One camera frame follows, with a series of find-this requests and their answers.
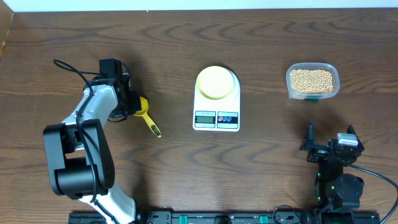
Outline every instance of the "green connector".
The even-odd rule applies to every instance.
[[[180,224],[188,224],[188,216],[180,215]]]
[[[268,223],[268,216],[260,216],[260,224]]]

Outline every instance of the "clear plastic container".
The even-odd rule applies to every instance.
[[[305,69],[305,70],[325,70],[331,73],[332,84],[333,84],[333,92],[331,93],[320,93],[320,94],[311,94],[311,93],[298,93],[292,88],[292,81],[290,80],[290,73],[292,70],[296,69]],[[287,91],[289,92],[289,98],[304,100],[304,99],[324,99],[330,98],[337,94],[340,89],[340,80],[338,78],[338,73],[335,67],[328,63],[297,63],[292,65],[286,72],[286,84]]]

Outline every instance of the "digital kitchen scale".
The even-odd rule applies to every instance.
[[[212,66],[200,72],[195,85],[192,127],[198,131],[239,131],[241,87],[227,68]]]

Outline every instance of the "scale platform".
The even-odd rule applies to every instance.
[[[197,131],[236,132],[240,129],[241,86],[238,78],[231,70],[223,69],[227,70],[232,76],[233,87],[231,92],[222,99],[212,100],[205,97],[199,90],[198,81],[195,85],[192,127]]]

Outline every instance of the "white wall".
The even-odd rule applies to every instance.
[[[4,0],[14,12],[398,7],[398,0]]]

